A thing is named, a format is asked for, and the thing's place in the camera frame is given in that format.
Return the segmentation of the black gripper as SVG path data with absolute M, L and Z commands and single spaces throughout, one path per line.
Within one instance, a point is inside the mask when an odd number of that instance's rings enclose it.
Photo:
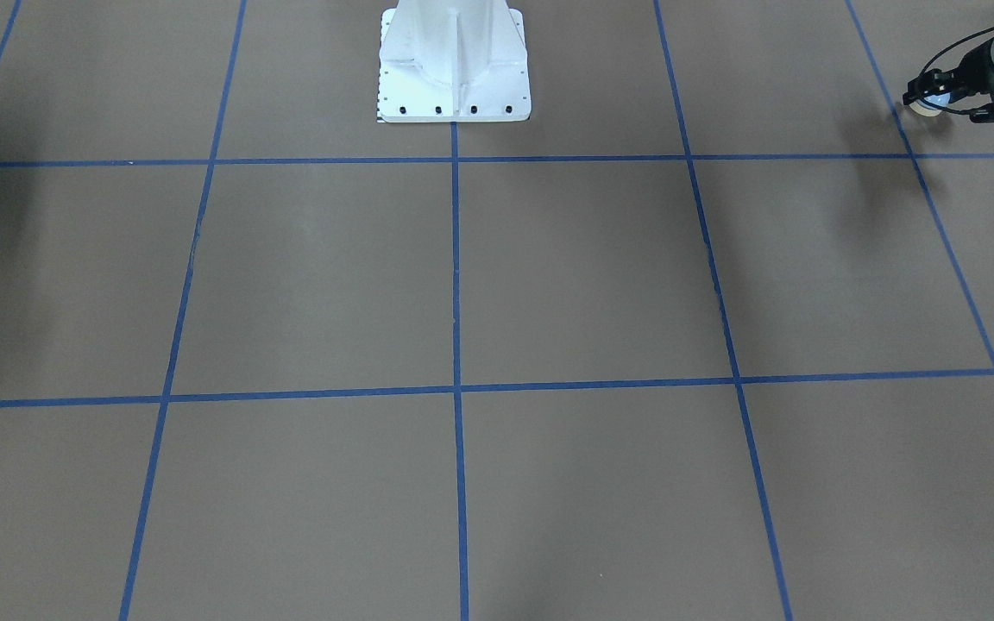
M 919 74 L 908 82 L 904 106 L 915 99 L 941 93 L 950 93 L 950 104 L 954 104 L 964 98 L 978 96 L 994 78 L 994 64 L 989 47 L 975 47 L 973 51 L 963 55 L 958 66 L 949 71 L 934 67 L 934 62 L 940 56 L 941 53 L 929 60 Z

